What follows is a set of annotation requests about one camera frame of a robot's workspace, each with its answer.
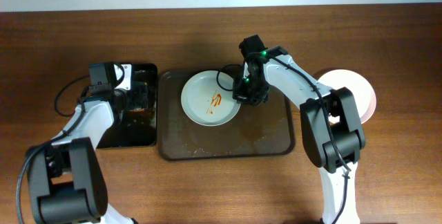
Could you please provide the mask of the pink plate with sauce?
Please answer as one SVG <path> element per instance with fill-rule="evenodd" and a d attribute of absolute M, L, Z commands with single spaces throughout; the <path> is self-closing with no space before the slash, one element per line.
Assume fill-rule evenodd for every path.
<path fill-rule="evenodd" d="M 366 123 L 376 110 L 376 94 L 372 85 L 362 75 L 345 69 L 326 72 L 319 77 L 320 83 L 333 89 L 348 88 L 356 102 L 361 123 Z"/>

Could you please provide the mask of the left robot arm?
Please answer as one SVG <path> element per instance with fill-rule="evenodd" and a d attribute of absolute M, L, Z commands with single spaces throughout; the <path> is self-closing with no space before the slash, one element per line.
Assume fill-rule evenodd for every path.
<path fill-rule="evenodd" d="M 127 111 L 145 109 L 148 86 L 133 79 L 133 65 L 91 64 L 86 86 L 68 124 L 52 139 L 29 148 L 16 189 L 17 218 L 23 221 L 21 185 L 28 181 L 36 223 L 128 223 L 108 202 L 95 153 L 104 134 Z"/>

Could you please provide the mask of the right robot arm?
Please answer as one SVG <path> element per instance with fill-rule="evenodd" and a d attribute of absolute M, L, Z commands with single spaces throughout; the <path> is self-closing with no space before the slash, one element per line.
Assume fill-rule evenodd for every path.
<path fill-rule="evenodd" d="M 355 175 L 365 134 L 352 92 L 333 89 L 305 72 L 282 47 L 266 48 L 258 35 L 239 45 L 243 71 L 234 77 L 233 98 L 257 106 L 278 89 L 300 111 L 302 143 L 318 168 L 323 223 L 359 223 Z"/>

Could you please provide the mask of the pale blue plate with sauce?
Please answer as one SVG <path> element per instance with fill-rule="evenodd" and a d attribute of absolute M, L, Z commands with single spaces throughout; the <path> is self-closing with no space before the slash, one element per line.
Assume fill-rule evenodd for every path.
<path fill-rule="evenodd" d="M 232 120 L 240 109 L 233 93 L 233 78 L 226 73 L 203 71 L 184 85 L 181 104 L 185 114 L 195 123 L 214 127 Z"/>

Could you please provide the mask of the brown serving tray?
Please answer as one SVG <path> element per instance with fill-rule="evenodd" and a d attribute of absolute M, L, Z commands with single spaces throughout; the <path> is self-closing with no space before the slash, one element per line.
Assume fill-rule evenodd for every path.
<path fill-rule="evenodd" d="M 189 119 L 181 105 L 182 89 L 195 70 L 169 70 L 159 76 L 157 148 L 169 161 L 283 156 L 296 146 L 290 101 L 277 89 L 258 106 L 242 105 L 217 127 Z"/>

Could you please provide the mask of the black rectangular tray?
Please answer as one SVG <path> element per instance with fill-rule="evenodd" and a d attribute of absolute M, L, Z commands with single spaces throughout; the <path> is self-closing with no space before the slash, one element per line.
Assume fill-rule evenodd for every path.
<path fill-rule="evenodd" d="M 148 83 L 148 111 L 117 111 L 114 124 L 97 145 L 99 149 L 148 147 L 156 143 L 157 66 L 151 63 L 133 65 L 135 78 Z"/>

